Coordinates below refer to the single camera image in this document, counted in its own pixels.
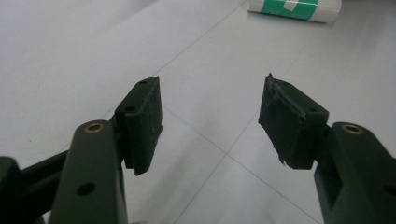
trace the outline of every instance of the white floor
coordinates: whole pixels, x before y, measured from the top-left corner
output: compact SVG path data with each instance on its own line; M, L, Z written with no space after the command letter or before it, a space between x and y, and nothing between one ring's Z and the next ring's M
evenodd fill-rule
M0 154L21 168L109 119L159 76L163 133L125 171L130 222L323 223L312 171L283 166L257 123L272 72L396 156L396 2L345 0L335 23L247 12L245 0L0 3Z

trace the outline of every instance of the cylindrical container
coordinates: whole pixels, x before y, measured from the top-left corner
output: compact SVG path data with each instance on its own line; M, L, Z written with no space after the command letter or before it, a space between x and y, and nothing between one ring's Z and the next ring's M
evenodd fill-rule
M341 5L341 0L250 0L247 10L306 21L332 22Z

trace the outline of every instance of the white cylinder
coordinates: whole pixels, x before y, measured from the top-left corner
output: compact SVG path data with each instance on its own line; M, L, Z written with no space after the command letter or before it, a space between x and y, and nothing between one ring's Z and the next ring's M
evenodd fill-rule
M247 10L307 21L332 22L341 0L249 0Z

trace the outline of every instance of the green label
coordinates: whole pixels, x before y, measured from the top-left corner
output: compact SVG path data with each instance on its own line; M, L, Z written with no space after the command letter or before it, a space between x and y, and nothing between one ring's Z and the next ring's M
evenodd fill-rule
M318 0L265 0L262 13L309 20L317 9Z

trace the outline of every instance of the white and green can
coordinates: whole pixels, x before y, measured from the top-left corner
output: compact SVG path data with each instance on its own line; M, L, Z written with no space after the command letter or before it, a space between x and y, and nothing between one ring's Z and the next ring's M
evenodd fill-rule
M250 0L248 10L306 21L332 22L341 0Z

